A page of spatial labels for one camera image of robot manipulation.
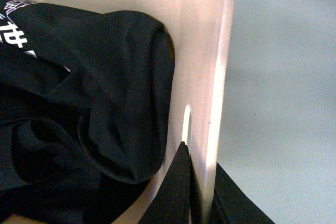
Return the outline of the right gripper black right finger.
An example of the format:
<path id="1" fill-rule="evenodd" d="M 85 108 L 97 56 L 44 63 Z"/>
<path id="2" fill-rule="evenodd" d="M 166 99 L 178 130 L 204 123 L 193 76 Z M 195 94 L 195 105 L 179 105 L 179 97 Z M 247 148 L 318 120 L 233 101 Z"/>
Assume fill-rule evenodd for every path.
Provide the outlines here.
<path id="1" fill-rule="evenodd" d="M 235 184 L 220 164 L 216 165 L 210 223 L 274 223 Z"/>

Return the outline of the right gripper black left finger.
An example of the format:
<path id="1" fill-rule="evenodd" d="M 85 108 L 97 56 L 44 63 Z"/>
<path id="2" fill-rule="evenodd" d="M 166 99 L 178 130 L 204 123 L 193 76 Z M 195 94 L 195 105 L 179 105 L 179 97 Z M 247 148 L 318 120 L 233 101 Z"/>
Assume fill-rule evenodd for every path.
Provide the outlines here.
<path id="1" fill-rule="evenodd" d="M 181 142 L 157 195 L 139 223 L 201 223 L 198 188 L 187 145 Z"/>

